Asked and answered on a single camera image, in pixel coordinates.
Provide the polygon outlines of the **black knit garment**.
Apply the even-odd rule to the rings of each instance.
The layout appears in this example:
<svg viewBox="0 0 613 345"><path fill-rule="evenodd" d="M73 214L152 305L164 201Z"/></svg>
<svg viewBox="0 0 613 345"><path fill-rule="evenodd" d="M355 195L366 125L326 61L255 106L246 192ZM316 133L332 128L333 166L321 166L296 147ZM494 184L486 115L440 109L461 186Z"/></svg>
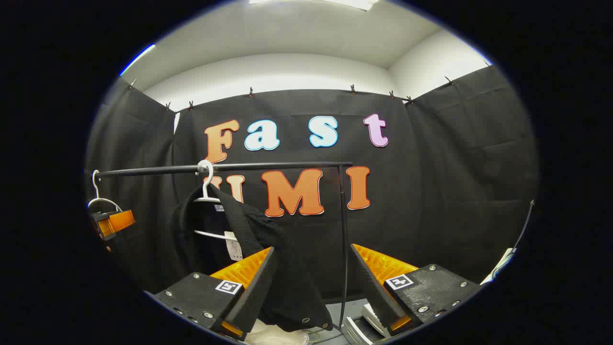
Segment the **black knit garment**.
<svg viewBox="0 0 613 345"><path fill-rule="evenodd" d="M209 186L219 203L199 202L202 188L195 188L173 211L168 223L169 257L164 260L163 288L192 272L207 275L231 264L225 240L232 233L242 256L274 248L279 264L258 318L287 332L320 327L331 330L331 316L315 282L289 234L272 218L253 206L237 201Z"/></svg>

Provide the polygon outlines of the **white plastic hanger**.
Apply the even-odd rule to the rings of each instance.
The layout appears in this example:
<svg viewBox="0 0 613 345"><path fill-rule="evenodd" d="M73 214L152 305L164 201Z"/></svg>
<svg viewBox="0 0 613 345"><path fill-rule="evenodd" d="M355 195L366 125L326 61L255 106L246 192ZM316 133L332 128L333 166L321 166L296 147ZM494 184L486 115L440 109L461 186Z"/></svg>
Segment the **white plastic hanger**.
<svg viewBox="0 0 613 345"><path fill-rule="evenodd" d="M204 179L204 182L202 184L202 197L200 198L196 198L194 200L195 203L213 203L213 205L215 206L215 209L217 210L217 212L224 212L223 209L223 205L221 205L221 201L218 198L213 198L210 195L208 195L208 186L210 185L212 179L213 179L213 175L214 175L214 170L213 170L213 164L208 161L208 160L201 160L198 164L197 164L197 173L204 173L207 172L208 176ZM238 240L235 237L232 236L226 236L226 235L221 235L221 234L213 234L213 233L206 233L205 231L198 231L195 230L194 233L199 234L201 236L206 236L206 237L210 237L210 238L217 238L217 239L223 239L226 241L234 241L237 242Z"/></svg>
<svg viewBox="0 0 613 345"><path fill-rule="evenodd" d="M114 207L114 209L115 209L117 212L123 212L123 210L120 208L120 206L119 206L119 205L117 205L117 204L116 204L114 201L112 201L111 199L101 198L101 195L100 195L100 190L99 190L99 187L98 187L98 182L100 182L100 181L101 181L101 178L99 178L99 174L100 174L100 171L99 171L99 170L94 170L94 171L92 172L92 175L91 175L91 182L92 182L92 186L93 186L93 188L94 188L94 196L95 196L95 197L94 197L93 199L91 199L91 200L90 200L90 201L87 203L86 207L89 209L91 206L93 206L93 205L95 205L95 204L97 204L97 203L98 203L98 204L99 204L99 203L107 203L107 204L109 204L109 205L112 205L112 206Z"/></svg>

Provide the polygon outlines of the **black clothes rack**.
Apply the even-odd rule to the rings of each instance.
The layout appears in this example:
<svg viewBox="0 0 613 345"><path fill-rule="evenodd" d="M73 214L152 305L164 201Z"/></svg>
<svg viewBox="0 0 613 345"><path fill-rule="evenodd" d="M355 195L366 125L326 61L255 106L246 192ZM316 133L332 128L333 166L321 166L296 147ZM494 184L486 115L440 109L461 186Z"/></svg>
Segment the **black clothes rack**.
<svg viewBox="0 0 613 345"><path fill-rule="evenodd" d="M302 168L304 174L307 173L313 173L313 176L315 179L319 179L319 167L320 167L320 163L318 162L306 162L306 163L251 163L251 164L222 164L222 165L217 165L217 164L213 164L213 170L214 173L217 170L221 170L221 171L243 171L243 170L264 170L265 172L270 172L270 173L279 173L282 171L283 168ZM110 175L146 175L146 174L180 174L180 173L197 173L197 165L185 165L185 166L167 166L167 167L153 167L153 168L141 168L141 169L133 169L133 170L116 170L116 171L107 171L107 172L100 172L99 174L99 178L101 177L107 177ZM234 234L232 233L225 233L224 235L226 236L232 236L235 237ZM169 231L166 233L166 240L168 240L170 242L170 244L167 246L167 250L170 248L171 245L171 241L170 241L170 233ZM238 262L241 261L243 259L245 259L242 256L241 253L241 249L239 248L238 245L238 241L234 242L234 241L226 241L227 244L227 248L228 248L228 253L230 254L230 258L232 258L232 260L234 260L234 262ZM162 290L164 290L166 287L160 287L158 288L158 293L162 292ZM333 323L331 323L331 330L333 330L334 325Z"/></svg>

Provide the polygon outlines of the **white flat board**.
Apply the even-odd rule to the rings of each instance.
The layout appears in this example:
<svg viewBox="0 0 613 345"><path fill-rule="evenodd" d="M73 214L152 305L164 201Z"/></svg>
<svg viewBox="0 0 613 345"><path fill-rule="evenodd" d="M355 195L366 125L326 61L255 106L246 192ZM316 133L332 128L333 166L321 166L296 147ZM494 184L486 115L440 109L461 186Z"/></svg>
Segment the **white flat board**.
<svg viewBox="0 0 613 345"><path fill-rule="evenodd" d="M503 269L508 265L508 263L513 259L515 251L515 248L506 249L499 262L497 262L497 264L493 267L492 271L490 271L490 273L482 280L481 285L494 281L497 275L499 275L499 273L501 273Z"/></svg>

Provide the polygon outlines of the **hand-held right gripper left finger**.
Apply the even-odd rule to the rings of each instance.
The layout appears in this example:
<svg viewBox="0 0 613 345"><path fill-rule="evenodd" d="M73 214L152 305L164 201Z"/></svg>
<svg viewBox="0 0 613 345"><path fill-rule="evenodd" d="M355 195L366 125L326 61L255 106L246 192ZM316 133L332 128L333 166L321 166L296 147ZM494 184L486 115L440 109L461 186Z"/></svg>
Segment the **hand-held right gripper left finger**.
<svg viewBox="0 0 613 345"><path fill-rule="evenodd" d="M153 300L196 327L243 341L277 268L277 252L268 247L212 275L193 272L153 295Z"/></svg>

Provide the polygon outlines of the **row of small black clips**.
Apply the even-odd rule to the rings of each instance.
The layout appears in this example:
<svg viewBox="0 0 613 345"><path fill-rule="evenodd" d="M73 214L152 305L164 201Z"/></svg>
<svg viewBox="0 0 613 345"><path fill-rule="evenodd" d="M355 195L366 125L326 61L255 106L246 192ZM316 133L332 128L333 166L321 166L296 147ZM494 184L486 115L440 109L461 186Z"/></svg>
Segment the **row of small black clips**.
<svg viewBox="0 0 613 345"><path fill-rule="evenodd" d="M179 73L144 90L159 104L181 111L193 104L204 104L249 93L285 90L355 90L400 97L419 97L468 73L483 69L463 63L428 69L425 76L400 86L384 68L338 57L308 56L286 59L279 56L232 59Z"/></svg>

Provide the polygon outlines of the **black backdrop cloth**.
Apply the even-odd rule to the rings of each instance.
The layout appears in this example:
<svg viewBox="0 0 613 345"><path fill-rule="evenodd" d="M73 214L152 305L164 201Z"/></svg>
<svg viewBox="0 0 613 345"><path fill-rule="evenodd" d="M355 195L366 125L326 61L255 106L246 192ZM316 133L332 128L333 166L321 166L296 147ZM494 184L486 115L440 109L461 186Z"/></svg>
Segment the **black backdrop cloth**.
<svg viewBox="0 0 613 345"><path fill-rule="evenodd" d="M269 213L327 303L360 299L344 270L343 227L363 245L480 283L519 238L538 191L527 111L496 68L415 100L349 90L255 92L173 112L120 82L85 155L86 199L100 172L213 164L349 162L215 173L221 190Z"/></svg>

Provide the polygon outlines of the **white slatted panel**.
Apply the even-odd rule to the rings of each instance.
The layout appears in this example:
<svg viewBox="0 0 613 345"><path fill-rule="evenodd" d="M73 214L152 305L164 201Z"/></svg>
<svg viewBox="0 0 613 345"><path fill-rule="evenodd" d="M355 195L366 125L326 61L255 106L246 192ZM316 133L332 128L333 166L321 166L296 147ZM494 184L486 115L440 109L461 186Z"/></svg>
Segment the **white slatted panel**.
<svg viewBox="0 0 613 345"><path fill-rule="evenodd" d="M351 301L349 307L350 314L344 317L341 332L351 345L379 345L392 338L366 299Z"/></svg>

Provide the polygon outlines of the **long ceiling light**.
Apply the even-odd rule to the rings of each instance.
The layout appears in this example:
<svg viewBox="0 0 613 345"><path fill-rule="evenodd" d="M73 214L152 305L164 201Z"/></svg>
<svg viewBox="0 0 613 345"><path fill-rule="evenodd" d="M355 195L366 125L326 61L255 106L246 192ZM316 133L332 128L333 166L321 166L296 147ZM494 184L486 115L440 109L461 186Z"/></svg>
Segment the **long ceiling light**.
<svg viewBox="0 0 613 345"><path fill-rule="evenodd" d="M265 4L279 1L315 1L338 4L340 6L351 7L360 11L369 11L379 0L248 0L250 5Z"/></svg>

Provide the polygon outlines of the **thin black pole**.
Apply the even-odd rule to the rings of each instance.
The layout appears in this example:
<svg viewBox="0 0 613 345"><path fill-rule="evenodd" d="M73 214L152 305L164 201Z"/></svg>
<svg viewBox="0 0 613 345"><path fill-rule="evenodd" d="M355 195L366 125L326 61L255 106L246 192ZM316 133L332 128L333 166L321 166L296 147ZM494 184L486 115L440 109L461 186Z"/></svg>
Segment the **thin black pole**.
<svg viewBox="0 0 613 345"><path fill-rule="evenodd" d="M534 205L535 205L535 200L532 199L530 201L530 203L529 203L528 212L527 212L527 216L526 216L526 218L524 220L524 223L523 223L522 231L520 232L519 237L517 238L517 240L515 241L515 243L514 243L514 245L512 247L512 250L511 250L512 254L515 254L515 252L517 251L517 247L519 245L519 242L521 242L521 240L522 240L522 238L523 238L523 236L524 236L524 234L525 234L525 232L527 230L527 227L528 227L528 224L529 224L529 221L530 221L533 209L534 209Z"/></svg>

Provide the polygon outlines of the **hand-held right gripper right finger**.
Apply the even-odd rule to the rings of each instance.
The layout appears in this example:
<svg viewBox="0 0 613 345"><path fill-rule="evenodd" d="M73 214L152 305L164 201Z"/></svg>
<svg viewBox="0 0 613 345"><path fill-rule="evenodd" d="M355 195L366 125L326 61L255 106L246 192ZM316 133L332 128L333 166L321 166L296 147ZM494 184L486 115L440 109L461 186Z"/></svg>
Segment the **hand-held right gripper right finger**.
<svg viewBox="0 0 613 345"><path fill-rule="evenodd" d="M482 288L438 264L418 268L363 245L350 249L360 289L391 336L438 321Z"/></svg>

